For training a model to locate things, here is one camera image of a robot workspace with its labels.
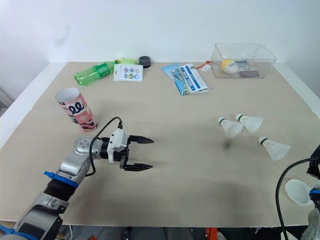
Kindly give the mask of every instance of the blue cable tie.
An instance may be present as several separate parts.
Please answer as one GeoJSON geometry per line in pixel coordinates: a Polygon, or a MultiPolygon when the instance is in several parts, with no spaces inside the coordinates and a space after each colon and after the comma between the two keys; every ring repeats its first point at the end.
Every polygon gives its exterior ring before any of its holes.
{"type": "Polygon", "coordinates": [[[57,175],[54,172],[45,171],[43,174],[47,175],[51,179],[58,180],[58,181],[63,182],[65,184],[69,184],[75,188],[77,188],[79,186],[79,184],[76,183],[75,181],[72,181],[64,176],[57,175]]]}
{"type": "Polygon", "coordinates": [[[320,190],[318,189],[311,189],[310,192],[309,192],[309,195],[312,195],[312,194],[320,194],[320,190]]]}
{"type": "Polygon", "coordinates": [[[24,233],[24,232],[18,232],[14,228],[7,228],[1,224],[0,224],[0,230],[4,231],[5,235],[14,234],[14,235],[19,235],[21,237],[24,237],[28,240],[38,240],[35,236],[32,236],[32,235],[24,233]]]}

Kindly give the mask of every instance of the black cable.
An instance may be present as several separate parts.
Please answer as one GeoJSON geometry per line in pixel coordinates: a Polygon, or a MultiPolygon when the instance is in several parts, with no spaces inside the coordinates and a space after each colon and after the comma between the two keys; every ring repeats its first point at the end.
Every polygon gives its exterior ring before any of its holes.
{"type": "Polygon", "coordinates": [[[91,176],[93,174],[96,173],[96,167],[95,167],[95,164],[94,164],[94,158],[92,157],[92,147],[94,145],[94,142],[96,139],[98,139],[99,135],[103,132],[103,130],[106,129],[106,127],[108,127],[108,125],[110,123],[112,123],[114,120],[118,119],[119,120],[119,124],[118,124],[118,128],[121,128],[122,129],[122,119],[118,116],[115,116],[114,118],[112,118],[110,121],[108,121],[106,123],[106,125],[103,126],[103,128],[101,128],[101,130],[97,133],[97,135],[95,135],[94,138],[92,138],[91,140],[91,143],[90,143],[90,147],[89,147],[89,158],[90,158],[90,163],[91,163],[91,167],[92,167],[92,172],[91,173],[88,173],[86,174],[85,176],[88,177],[88,176],[91,176]]]}
{"type": "Polygon", "coordinates": [[[289,240],[289,239],[288,239],[288,235],[287,235],[287,232],[286,232],[286,229],[285,229],[285,224],[284,224],[284,220],[282,218],[282,214],[281,214],[281,210],[280,210],[280,204],[279,204],[279,190],[280,190],[281,183],[282,183],[285,175],[287,174],[287,172],[289,172],[289,170],[292,169],[293,167],[295,167],[297,165],[300,165],[300,164],[304,164],[304,163],[310,162],[310,161],[319,160],[319,159],[320,159],[320,157],[310,157],[310,158],[306,158],[304,160],[300,160],[300,161],[297,161],[297,162],[291,164],[290,166],[288,166],[283,171],[283,173],[282,173],[281,177],[279,178],[279,181],[278,181],[278,183],[276,185],[276,189],[275,189],[275,204],[276,204],[276,210],[278,212],[278,216],[279,216],[279,220],[280,220],[280,224],[281,224],[281,228],[282,228],[285,240],[289,240]]]}

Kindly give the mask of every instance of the white shuttlecock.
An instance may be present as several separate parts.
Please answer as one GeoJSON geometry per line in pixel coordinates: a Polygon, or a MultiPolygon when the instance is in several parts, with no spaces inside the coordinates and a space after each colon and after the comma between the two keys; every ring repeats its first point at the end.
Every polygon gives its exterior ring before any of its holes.
{"type": "Polygon", "coordinates": [[[258,142],[264,146],[273,161],[282,159],[291,149],[290,145],[269,140],[265,136],[259,137],[258,142]]]}
{"type": "Polygon", "coordinates": [[[252,134],[261,127],[264,121],[264,118],[261,116],[244,116],[243,114],[235,115],[235,119],[242,123],[249,133],[252,134]]]}
{"type": "Polygon", "coordinates": [[[218,123],[222,126],[224,133],[228,139],[234,138],[241,133],[244,125],[238,121],[230,121],[224,117],[218,119],[218,123]]]}

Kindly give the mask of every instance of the transparent storage container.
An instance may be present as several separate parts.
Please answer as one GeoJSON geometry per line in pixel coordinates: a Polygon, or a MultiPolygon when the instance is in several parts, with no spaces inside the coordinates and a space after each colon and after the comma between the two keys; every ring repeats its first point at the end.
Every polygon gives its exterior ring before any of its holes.
{"type": "Polygon", "coordinates": [[[258,43],[217,43],[211,66],[217,78],[264,78],[275,61],[258,43]]]}

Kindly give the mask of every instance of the wooden table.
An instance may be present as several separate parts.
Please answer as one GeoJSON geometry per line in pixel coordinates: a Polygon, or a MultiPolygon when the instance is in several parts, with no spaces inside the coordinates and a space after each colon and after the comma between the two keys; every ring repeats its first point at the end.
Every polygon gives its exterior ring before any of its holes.
{"type": "MultiPolygon", "coordinates": [[[[101,127],[120,116],[124,130],[154,144],[130,145],[130,158],[154,165],[126,172],[97,160],[97,173],[86,178],[62,215],[65,224],[101,226],[254,227],[279,226],[275,189],[282,171],[307,158],[320,143],[320,121],[310,107],[272,68],[265,78],[216,78],[201,72],[206,93],[180,96],[173,81],[153,63],[143,82],[113,82],[107,76],[79,86],[73,73],[93,63],[68,63],[17,126],[0,152],[0,219],[16,221],[84,136],[55,100],[58,90],[78,87],[101,127]],[[246,129],[229,142],[219,117],[262,116],[254,134],[246,129]],[[257,138],[292,145],[273,162],[257,138]]],[[[116,124],[102,135],[109,136],[116,124]]],[[[307,164],[290,171],[312,186],[307,164]]],[[[280,191],[286,225],[308,222],[313,208],[298,206],[280,191]]]]}

